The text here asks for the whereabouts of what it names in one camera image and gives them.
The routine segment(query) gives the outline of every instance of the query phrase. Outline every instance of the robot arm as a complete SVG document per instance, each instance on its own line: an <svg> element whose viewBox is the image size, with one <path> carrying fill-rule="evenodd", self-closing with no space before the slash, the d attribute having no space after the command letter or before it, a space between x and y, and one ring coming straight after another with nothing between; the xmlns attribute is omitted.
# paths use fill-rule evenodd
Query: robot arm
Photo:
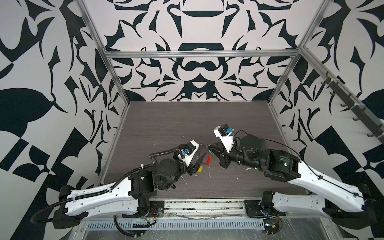
<svg viewBox="0 0 384 240"><path fill-rule="evenodd" d="M208 144L207 147L220 159L223 168L236 162L255 168L272 180L289 182L317 194L285 195L266 191L258 204L247 204L245 201L248 216L264 218L284 212L320 214L331 217L340 226L352 229L361 229L375 223L374 211L367 206L369 201L366 199L370 197L367 186L358 188L337 181L288 152L269 149L264 139L251 134L241 139L234 137L233 129L228 125L218 126L214 133L221 143ZM157 162L157 157L168 154L173 154L173 158ZM114 215L115 223L116 214L122 214L123 218L143 217L150 210L149 198L155 196L157 190L176 188L174 183L182 174L195 174L205 154L201 144L191 141L167 151L150 154L153 164L142 164L115 183L84 190L64 186L59 193L59 202L35 213L31 222L52 221L56 229L62 229L76 226L82 219L102 215ZM37 219L41 213L57 206L59 209L53 218Z"/></svg>
<svg viewBox="0 0 384 240"><path fill-rule="evenodd" d="M157 162L156 157L173 153L173 158ZM150 154L153 164L141 165L122 176L117 182L76 190L67 185L60 189L59 202L35 213L32 223L52 221L56 229L74 227L82 219L103 215L122 214L123 218L142 217L150 210L149 198L157 190L175 189L175 182L186 172L190 175L200 168L206 152L195 141L181 144L170 150ZM37 220L43 212L59 206L53 218Z"/></svg>
<svg viewBox="0 0 384 240"><path fill-rule="evenodd" d="M261 210L265 207L278 212L318 213L353 229L361 229L376 221L373 209L365 201L370 197L366 185L358 188L333 179L288 152L269 149L264 139L251 134L234 142L233 129L228 125L218 126L214 133L222 144L210 145L208 149L220 159L223 168L237 162L259 170L272 180L298 185L317 194L300 196L264 192Z"/></svg>

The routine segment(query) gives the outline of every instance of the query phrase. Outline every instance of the black cable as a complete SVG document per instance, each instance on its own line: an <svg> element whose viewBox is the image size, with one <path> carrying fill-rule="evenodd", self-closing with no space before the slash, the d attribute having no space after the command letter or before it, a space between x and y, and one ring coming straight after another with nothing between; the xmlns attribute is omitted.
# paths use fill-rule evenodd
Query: black cable
<svg viewBox="0 0 384 240"><path fill-rule="evenodd" d="M127 172L126 174L124 174L119 180L117 180L112 186L111 186L111 190L113 190L119 183L121 183L121 181L123 181L126 177L128 177L129 175L131 175L132 173L140 170L140 169L145 169L145 168L149 168L149 167L152 167L153 164L147 164L147 165L144 165L143 167L137 167L129 172ZM79 199L84 199L84 198L88 198L88 197L95 197L95 196L99 196L101 194L105 194L109 192L108 189L104 189L104 190L101 190L101 191L98 191L98 192L94 192L94 193L89 193L89 194L84 194L84 195L79 195L79 196L76 196L74 199L75 200L79 200ZM54 204L51 204L47 207L44 207L43 209L40 209L39 211L37 211L35 214L32 215L30 221L31 223L47 223L47 222L51 222L52 221L52 218L48 218L48 219L43 219L43 220L37 220L37 216L40 215L41 213L43 212L46 212L50 209L53 209L57 206L60 206L61 204L65 204L67 202L72 202L73 201L73 198L69 198L69 199L63 199L59 202L55 202Z"/></svg>
<svg viewBox="0 0 384 240"><path fill-rule="evenodd" d="M235 133L234 136L236 136L236 134L238 134L239 132L243 132L243 133L245 133L246 135L248 135L248 133L246 133L243 129L241 129L241 130L237 131L237 132Z"/></svg>
<svg viewBox="0 0 384 240"><path fill-rule="evenodd" d="M181 155L181 158L184 158L183 152L178 147L174 147L174 148L171 148L169 150L162 151L162 152L154 152L154 153L149 154L148 157L150 159L152 159L153 163L156 163L157 162L156 159L153 160L154 157L168 155L168 154L173 153L173 152L179 152Z"/></svg>
<svg viewBox="0 0 384 240"><path fill-rule="evenodd" d="M277 218L279 219L279 222L281 222L281 225L279 226L279 231L281 231L283 229L283 221L281 220L281 218L279 216L277 216Z"/></svg>
<svg viewBox="0 0 384 240"><path fill-rule="evenodd" d="M117 216L116 215L113 215L113 222L115 223L115 226L116 228L118 229L118 231L128 237L141 237L142 235L138 235L138 234L134 234L134 233L130 233L130 232L126 232L124 231L118 224L118 220L117 220Z"/></svg>
<svg viewBox="0 0 384 240"><path fill-rule="evenodd" d="M150 223L150 224L147 224L147 225L140 225L140 224L136 224L136 223L134 223L133 225L134 226L138 226L138 227L142 227L142 228L146 228L146 227L150 227L150 226L155 225L156 224L156 220L154 219L153 221L154 221L153 223Z"/></svg>
<svg viewBox="0 0 384 240"><path fill-rule="evenodd" d="M330 183L330 184L333 184L333 185L335 185L335 186L341 188L342 190L344 190L344 191L346 191L346 192L348 192L348 193L354 195L355 197L361 197L361 198L363 198L364 200L368 199L368 198L366 198L366 197L360 196L360 195L359 195L358 193L356 193L356 192L351 192L351 191L349 191L349 190L347 190L347 189L345 189L345 188L343 188L343 187L341 187L341 186L339 186L339 185L337 185L337 184L335 184L335 183L333 183L333 182L331 182L331 181L328 181L327 179L324 179L322 175L318 175L318 174L316 174L316 173L312 170L312 168L308 165L308 163L304 160L304 158L302 158L301 155L300 155L298 152L296 152L293 148L291 148L291 147L289 147L289 146L287 146L287 145L285 145L285 144L282 144L281 142L277 142L277 141L274 141L274 140L271 140L271 139L266 139L266 138L262 138L262 137L257 137L257 138L260 138L260 139L263 139L263 140L267 140L267 141L271 141L271 142L275 142L275 143L281 144L281 145L283 145L283 146L285 146L285 147L291 149L292 151L294 151L294 152L297 154L297 156L303 161L303 163L305 163L305 165L307 165L307 167L311 170L311 172L312 172L312 173L313 173L319 180L322 179L322 180L324 180L324 181L326 181L326 182L328 182L328 183Z"/></svg>

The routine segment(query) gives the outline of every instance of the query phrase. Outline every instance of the metal rail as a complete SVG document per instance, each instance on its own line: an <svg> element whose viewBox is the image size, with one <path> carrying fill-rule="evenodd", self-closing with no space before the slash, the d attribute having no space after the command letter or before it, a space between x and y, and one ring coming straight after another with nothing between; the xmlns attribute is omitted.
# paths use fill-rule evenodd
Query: metal rail
<svg viewBox="0 0 384 240"><path fill-rule="evenodd" d="M323 84L333 90L332 95L337 95L344 102L342 107L348 107L357 118L355 121L361 121L370 131L368 137L376 137L384 144L384 126L383 122L369 108L349 90L329 69L320 62L320 60L307 48L300 48L299 54L313 67L313 69L325 80Z"/></svg>
<svg viewBox="0 0 384 240"><path fill-rule="evenodd" d="M317 10L316 15L313 17L307 31L305 32L303 38L301 39L299 45L297 46L297 50L299 50L301 47L306 46L308 42L311 40L315 30L320 25L321 21L324 18L324 15L329 7L329 5L333 2L333 0L323 0L323 2L320 4L319 9ZM294 67L296 66L297 62L300 59L300 55L296 55L295 57L291 58L291 61L288 63L287 67L285 68L282 76L277 82L277 85L275 89L273 90L271 96L268 99L269 104L272 104L273 101L276 99L276 97L279 95L281 89L283 88L285 82L288 79L289 74L292 72Z"/></svg>
<svg viewBox="0 0 384 240"><path fill-rule="evenodd" d="M205 51L106 51L107 58L191 58L295 56L296 50L205 50Z"/></svg>
<svg viewBox="0 0 384 240"><path fill-rule="evenodd" d="M100 39L100 35L97 32L96 26L91 19L91 15L89 14L89 11L87 9L87 6L85 5L84 0L75 0L75 3L77 5L77 7L79 8L79 11L81 13L81 17L83 18L83 21L84 21L85 25L87 26L89 33L91 34L92 40L94 41L94 43L97 47L97 50L100 53L101 59L103 60L105 67L107 68L108 72L111 74L113 83L115 84L124 104L126 106L128 106L128 104L129 104L128 97L125 94L125 91L121 85L120 78L117 76L115 69L110 62L110 59L108 59L105 55L103 42Z"/></svg>

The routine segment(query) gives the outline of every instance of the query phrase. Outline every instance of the red object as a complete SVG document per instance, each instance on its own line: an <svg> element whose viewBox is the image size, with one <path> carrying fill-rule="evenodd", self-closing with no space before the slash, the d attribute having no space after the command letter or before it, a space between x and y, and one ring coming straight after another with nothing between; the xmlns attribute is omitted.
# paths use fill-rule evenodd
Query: red object
<svg viewBox="0 0 384 240"><path fill-rule="evenodd" d="M211 164L211 161L212 161L212 156L208 154L208 160L205 164L209 166Z"/></svg>

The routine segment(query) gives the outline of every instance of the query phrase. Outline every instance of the aluminum frame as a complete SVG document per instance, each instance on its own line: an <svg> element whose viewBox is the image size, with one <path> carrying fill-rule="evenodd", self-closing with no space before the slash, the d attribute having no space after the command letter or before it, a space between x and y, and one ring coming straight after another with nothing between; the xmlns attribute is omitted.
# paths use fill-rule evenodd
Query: aluminum frame
<svg viewBox="0 0 384 240"><path fill-rule="evenodd" d="M128 99L127 95L125 94L124 88L121 85L120 78L117 76L115 69L114 69L113 65L111 64L111 60L108 59L105 55L103 42L101 41L100 35L97 32L97 29L96 29L96 27L92 21L91 15L89 14L88 8L87 8L86 4L84 3L84 0L75 0L75 3L76 3L77 8L79 9L79 11L81 13L82 19L83 19L86 27L89 30L89 33L92 37L92 40L94 41L94 43L97 47L97 50L100 53L101 59L103 60L105 67L107 68L108 72L111 74L113 83L115 84L124 104L126 106L128 106L129 99Z"/></svg>
<svg viewBox="0 0 384 240"><path fill-rule="evenodd" d="M191 58L295 56L297 50L205 50L205 51L105 51L107 58Z"/></svg>
<svg viewBox="0 0 384 240"><path fill-rule="evenodd" d="M300 47L299 54L313 67L313 69L325 80L328 77L337 79L331 71L321 63L321 61L305 47Z"/></svg>
<svg viewBox="0 0 384 240"><path fill-rule="evenodd" d="M302 48L303 46L306 46L308 42L311 40L315 30L319 27L321 21L324 18L324 15L330 6L330 4L333 3L333 0L323 0L323 2L320 4L316 15L313 17L311 23L309 24L309 27L307 31L305 32L303 38L301 39L299 45L297 46L297 50ZM297 62L300 59L300 55L296 55L295 57L291 58L291 61L288 63L287 67L285 68L282 76L277 82L277 85L275 89L273 90L271 96L268 99L268 102L270 104L273 103L273 101L276 99L276 97L279 95L281 89L283 88L285 82L288 79L289 74L293 71L294 67L296 66Z"/></svg>
<svg viewBox="0 0 384 240"><path fill-rule="evenodd" d="M119 140L119 137L120 137L120 134L121 134L121 130L122 130L124 122L126 120L126 116L127 116L128 109L129 109L130 105L131 104L126 106L124 108L122 114L121 114L119 125L118 125L118 127L116 129L115 135L113 136L111 146L109 147L109 150L108 150L108 153L107 153L107 156L106 156L106 159L105 159L105 163L101 167L101 172L99 174L99 178L98 178L97 182L94 185L95 187L98 187L98 186L104 184L104 179L105 179L105 176L107 175L107 172L108 172L108 169L109 169L109 164L112 161L112 156L113 156L114 150L116 149L116 145L118 143L118 140Z"/></svg>

